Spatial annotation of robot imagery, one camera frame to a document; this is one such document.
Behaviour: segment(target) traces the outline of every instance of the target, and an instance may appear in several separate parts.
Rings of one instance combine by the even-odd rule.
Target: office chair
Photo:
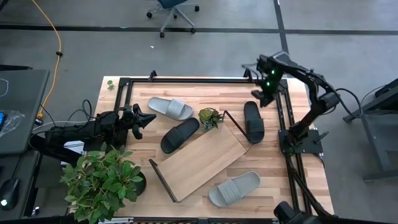
[[[147,17],[150,19],[152,18],[152,13],[155,13],[157,11],[161,11],[164,9],[168,9],[170,10],[170,14],[167,17],[167,19],[164,21],[162,27],[160,28],[160,38],[164,38],[164,29],[167,26],[167,24],[170,22],[172,16],[174,17],[174,19],[177,18],[177,14],[179,14],[182,19],[184,19],[187,23],[189,23],[192,28],[191,28],[191,33],[194,34],[196,32],[195,30],[195,25],[194,23],[180,10],[179,6],[187,6],[187,5],[196,5],[195,6],[195,12],[199,11],[199,6],[197,6],[197,4],[195,3],[184,3],[187,0],[157,0],[159,3],[158,5],[154,8],[151,9],[147,12]]]

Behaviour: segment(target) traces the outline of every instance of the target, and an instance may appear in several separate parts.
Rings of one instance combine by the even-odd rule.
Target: butcher block tabletop
[[[95,114],[113,110],[120,78],[115,76],[103,78]],[[113,81],[115,89],[108,89],[107,82],[109,80]],[[297,122],[310,110],[305,85],[293,78],[288,78],[287,83],[294,119]],[[244,129],[243,105],[247,101],[254,101],[259,106],[259,102],[251,95],[251,90],[256,88],[254,84],[250,83],[134,83],[130,105],[137,103],[143,113],[155,113],[157,117],[145,129],[140,129],[143,134],[141,140],[135,139],[132,132],[129,132],[126,150],[133,152],[130,160],[142,167],[141,171],[147,179],[147,187],[144,193],[138,196],[137,202],[132,203],[125,200],[126,206],[117,211],[115,217],[274,218],[273,211],[279,202],[287,201],[292,205],[285,159],[279,149],[278,130],[280,126],[275,101],[265,108],[259,107],[261,117],[264,119],[265,136],[260,143],[255,145],[251,145],[233,122],[227,116],[225,117],[225,125],[236,136],[247,153],[179,203],[173,203],[149,164],[149,159],[161,164],[162,161],[173,155],[165,154],[161,150],[160,140],[168,130],[181,123],[149,109],[147,102],[151,97],[183,101],[194,109],[193,117],[197,119],[199,111],[203,108],[214,108],[220,113],[228,110]],[[124,104],[125,96],[126,88],[122,94],[121,105]],[[282,95],[282,106],[284,114],[287,114],[284,95]],[[285,116],[285,123],[289,126],[287,116]],[[201,125],[179,149],[187,146],[203,133]],[[302,159],[308,188],[325,210],[333,213],[321,161],[311,154],[302,154]],[[258,189],[226,208],[218,208],[209,201],[210,189],[249,171],[259,174],[261,183]],[[304,210],[303,197],[297,184],[296,188],[298,189],[300,208]]]

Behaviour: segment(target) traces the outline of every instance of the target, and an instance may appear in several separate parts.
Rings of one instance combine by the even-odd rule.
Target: slide sandal
[[[148,101],[148,107],[177,121],[185,121],[193,114],[192,107],[175,99],[166,100],[159,97],[152,97]]]
[[[172,127],[162,138],[160,147],[165,153],[172,153],[195,133],[198,128],[199,121],[196,118],[189,118],[176,127]]]
[[[246,102],[243,111],[248,140],[253,144],[261,142],[264,138],[264,121],[261,119],[257,104],[253,101]]]
[[[250,171],[212,188],[209,191],[209,199],[216,206],[224,208],[237,202],[259,186],[259,175]]]

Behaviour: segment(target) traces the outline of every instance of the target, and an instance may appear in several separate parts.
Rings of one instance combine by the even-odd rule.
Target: small potted plant
[[[204,125],[205,132],[212,128],[218,128],[217,124],[222,122],[222,115],[213,108],[205,108],[199,111],[199,120]]]
[[[106,148],[106,144],[101,146],[102,151]],[[67,165],[63,169],[65,175],[60,182],[68,185],[65,200],[72,203],[69,207],[75,211],[75,219],[79,222],[88,220],[92,224],[110,220],[119,208],[124,207],[124,198],[135,202],[145,189],[146,180],[141,168],[123,159],[132,152],[124,152],[124,146],[119,150],[112,148],[107,154],[89,152],[79,158],[75,168]]]

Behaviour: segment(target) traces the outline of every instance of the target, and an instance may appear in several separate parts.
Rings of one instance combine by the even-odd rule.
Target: gray floor
[[[144,0],[37,1],[56,25],[160,27],[166,14],[152,20]],[[395,0],[280,0],[286,29],[398,30]],[[201,11],[186,7],[199,28],[278,29],[272,0],[202,0]],[[9,1],[0,24],[47,25],[26,0]],[[171,27],[187,27],[181,19]],[[89,99],[96,103],[104,75],[226,76],[243,74],[242,63],[259,54],[281,49],[279,34],[197,32],[60,32],[64,57],[55,90],[46,108],[55,120],[68,118]],[[336,88],[347,88],[362,98],[369,90],[397,78],[398,35],[287,35],[292,58],[322,73]],[[0,64],[28,65],[53,74],[57,39],[52,31],[0,30]],[[351,110],[351,96],[342,94]],[[364,183],[362,175],[377,171],[376,161],[359,121],[345,124],[341,106],[316,121],[323,139],[326,176],[335,213],[345,218],[397,223],[398,179]],[[58,161],[46,159],[40,173],[38,203],[42,215],[62,215],[65,193],[57,178]]]

